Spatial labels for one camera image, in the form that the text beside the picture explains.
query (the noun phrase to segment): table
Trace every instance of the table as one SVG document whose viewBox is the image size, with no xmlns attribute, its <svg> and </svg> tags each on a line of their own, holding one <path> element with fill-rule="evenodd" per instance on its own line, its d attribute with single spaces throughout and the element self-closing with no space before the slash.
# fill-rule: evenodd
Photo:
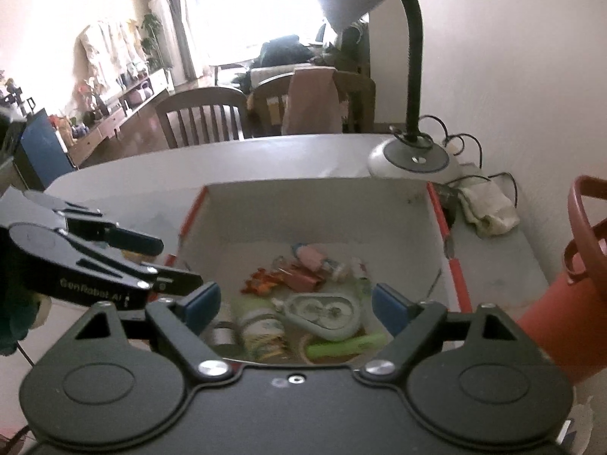
<svg viewBox="0 0 607 455">
<path fill-rule="evenodd" d="M 55 180 L 51 195 L 98 207 L 128 228 L 163 238 L 177 248 L 177 232 L 202 185 L 257 179 L 367 177 L 366 159 L 385 135 L 301 135 L 165 150 L 76 171 Z M 171 191 L 170 199 L 163 197 Z M 516 316 L 547 289 L 546 279 L 520 228 L 479 239 L 459 214 L 451 229 L 455 254 L 473 306 L 491 301 Z M 34 361 L 83 313 L 67 303 L 53 306 L 48 322 L 22 342 Z M 29 366 L 19 355 L 0 361 L 0 400 L 9 424 L 25 423 L 17 388 Z"/>
</svg>

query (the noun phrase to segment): black lamp neck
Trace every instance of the black lamp neck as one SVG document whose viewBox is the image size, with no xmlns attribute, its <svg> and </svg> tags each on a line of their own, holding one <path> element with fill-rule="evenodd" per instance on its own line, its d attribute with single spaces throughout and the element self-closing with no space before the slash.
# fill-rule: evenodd
<svg viewBox="0 0 607 455">
<path fill-rule="evenodd" d="M 409 79 L 407 85 L 407 119 L 404 137 L 417 146 L 420 139 L 421 64 L 424 52 L 424 27 L 418 0 L 401 0 L 409 27 Z"/>
</svg>

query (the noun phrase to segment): curtain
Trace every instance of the curtain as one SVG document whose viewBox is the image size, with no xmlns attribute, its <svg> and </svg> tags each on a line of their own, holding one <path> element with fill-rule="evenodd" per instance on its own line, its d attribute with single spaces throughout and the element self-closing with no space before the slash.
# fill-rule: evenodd
<svg viewBox="0 0 607 455">
<path fill-rule="evenodd" d="M 169 0 L 150 0 L 148 6 L 162 24 L 162 30 L 157 37 L 165 66 L 171 68 L 175 85 L 181 85 L 187 82 L 187 78 L 183 70 L 183 60 L 181 59 L 179 39 L 177 38 L 173 12 L 171 11 L 171 2 Z"/>
<path fill-rule="evenodd" d="M 181 0 L 181 7 L 183 8 L 182 20 L 186 30 L 187 41 L 192 51 L 190 55 L 196 77 L 212 75 L 211 67 L 208 64 L 209 54 L 207 53 L 206 45 L 204 41 L 198 38 L 202 33 L 202 29 L 196 0 Z"/>
<path fill-rule="evenodd" d="M 179 45 L 179 51 L 181 54 L 181 62 L 183 63 L 183 71 L 187 80 L 196 80 L 200 75 L 201 66 L 198 66 L 197 73 L 194 62 L 196 60 L 195 50 L 193 50 L 193 43 L 191 36 L 189 35 L 189 29 L 183 24 L 183 5 L 182 0 L 169 0 L 171 2 L 171 13 L 173 15 L 173 22 L 175 25 L 175 32 L 177 33 L 177 44 Z"/>
</svg>

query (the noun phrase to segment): bottle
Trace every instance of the bottle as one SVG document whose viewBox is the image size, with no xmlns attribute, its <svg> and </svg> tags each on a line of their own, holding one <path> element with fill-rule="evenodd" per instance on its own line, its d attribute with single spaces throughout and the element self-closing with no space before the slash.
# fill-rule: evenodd
<svg viewBox="0 0 607 455">
<path fill-rule="evenodd" d="M 334 282 L 342 282 L 348 276 L 348 266 L 332 260 L 309 244 L 297 243 L 291 247 L 293 255 L 312 271 L 323 271 Z"/>
<path fill-rule="evenodd" d="M 285 328 L 272 304 L 266 299 L 245 295 L 235 300 L 233 305 L 248 358 L 257 363 L 288 362 Z"/>
<path fill-rule="evenodd" d="M 105 102 L 103 102 L 101 96 L 96 92 L 93 92 L 93 95 L 95 96 L 95 101 L 97 102 L 97 107 L 99 108 L 99 111 L 101 111 L 101 114 L 105 117 L 109 116 L 110 111 L 109 109 L 107 109 L 107 105 L 105 104 Z"/>
<path fill-rule="evenodd" d="M 222 301 L 219 312 L 212 322 L 209 345 L 221 357 L 236 358 L 241 353 L 236 334 L 236 324 L 229 303 Z"/>
</svg>

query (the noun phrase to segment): white wall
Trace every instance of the white wall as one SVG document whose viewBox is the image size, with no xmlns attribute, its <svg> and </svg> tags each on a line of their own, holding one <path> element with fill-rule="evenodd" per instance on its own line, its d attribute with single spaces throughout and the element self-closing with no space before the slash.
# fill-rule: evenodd
<svg viewBox="0 0 607 455">
<path fill-rule="evenodd" d="M 0 8 L 0 68 L 49 114 L 88 76 L 77 42 L 84 28 L 104 17 L 135 17 L 132 0 L 0 0 Z"/>
<path fill-rule="evenodd" d="M 376 85 L 375 121 L 404 123 L 409 30 L 401 0 L 386 0 L 369 13 L 369 46 L 371 78 Z"/>
<path fill-rule="evenodd" d="M 579 174 L 607 177 L 607 0 L 420 0 L 422 114 L 483 143 L 487 173 L 509 170 L 524 230 L 551 281 L 571 239 L 566 197 Z M 470 154 L 476 156 L 474 147 Z M 594 206 L 596 220 L 607 207 Z M 588 453 L 607 450 L 607 373 L 593 392 Z"/>
</svg>

